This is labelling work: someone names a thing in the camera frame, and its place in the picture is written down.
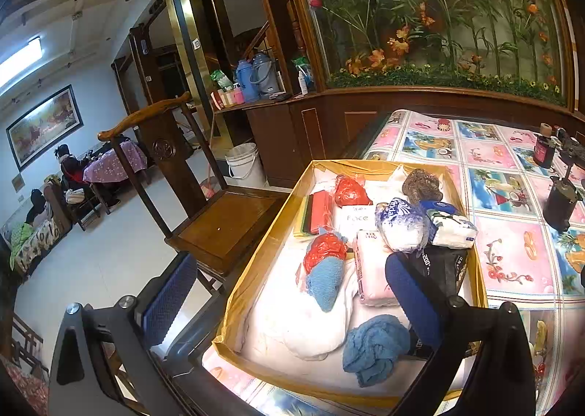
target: ceiling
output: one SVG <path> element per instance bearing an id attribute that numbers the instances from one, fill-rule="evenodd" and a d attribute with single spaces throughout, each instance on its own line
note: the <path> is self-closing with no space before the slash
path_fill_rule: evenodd
<path id="1" fill-rule="evenodd" d="M 0 109 L 31 87 L 89 57 L 111 62 L 154 0 L 38 0 L 0 24 L 0 63 L 39 36 L 43 58 L 0 88 Z"/>

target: chair seat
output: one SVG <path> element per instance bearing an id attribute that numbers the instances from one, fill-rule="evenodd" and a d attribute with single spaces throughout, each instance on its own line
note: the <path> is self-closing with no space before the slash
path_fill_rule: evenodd
<path id="1" fill-rule="evenodd" d="M 286 197 L 282 192 L 229 186 L 183 221 L 166 242 L 191 253 L 201 269 L 222 280 L 251 257 Z"/>

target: metal screw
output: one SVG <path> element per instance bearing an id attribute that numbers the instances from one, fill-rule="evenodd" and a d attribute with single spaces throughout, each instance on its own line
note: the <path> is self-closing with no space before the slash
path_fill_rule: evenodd
<path id="1" fill-rule="evenodd" d="M 515 314 L 517 310 L 517 307 L 512 302 L 504 302 L 501 308 L 504 309 L 508 314 Z"/>
<path id="2" fill-rule="evenodd" d="M 463 307 L 466 304 L 465 299 L 458 295 L 451 295 L 449 297 L 449 305 L 454 308 Z"/>
<path id="3" fill-rule="evenodd" d="M 129 307 L 134 305 L 135 300 L 136 297 L 134 297 L 133 295 L 125 295 L 118 301 L 118 305 L 123 309 L 128 309 Z"/>
<path id="4" fill-rule="evenodd" d="M 77 302 L 73 302 L 72 304 L 69 304 L 67 306 L 66 312 L 69 315 L 73 315 L 80 309 L 80 307 L 81 307 L 81 305 L 79 305 Z"/>

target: white bucket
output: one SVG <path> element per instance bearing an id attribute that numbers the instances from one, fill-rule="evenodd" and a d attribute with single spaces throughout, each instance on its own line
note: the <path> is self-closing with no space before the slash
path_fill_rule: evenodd
<path id="1" fill-rule="evenodd" d="M 253 142 L 236 145 L 225 154 L 229 176 L 235 178 L 238 186 L 263 188 L 266 183 L 264 169 L 258 156 L 258 147 Z"/>

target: green cloth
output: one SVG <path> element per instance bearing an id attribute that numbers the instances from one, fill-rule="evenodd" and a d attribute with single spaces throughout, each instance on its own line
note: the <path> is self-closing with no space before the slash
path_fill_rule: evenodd
<path id="1" fill-rule="evenodd" d="M 10 245 L 12 246 L 12 252 L 10 254 L 10 269 L 14 269 L 14 260 L 20 252 L 22 245 L 24 245 L 25 241 L 32 236 L 33 231 L 33 227 L 28 223 L 16 224 L 12 229 L 12 237 L 10 239 Z"/>

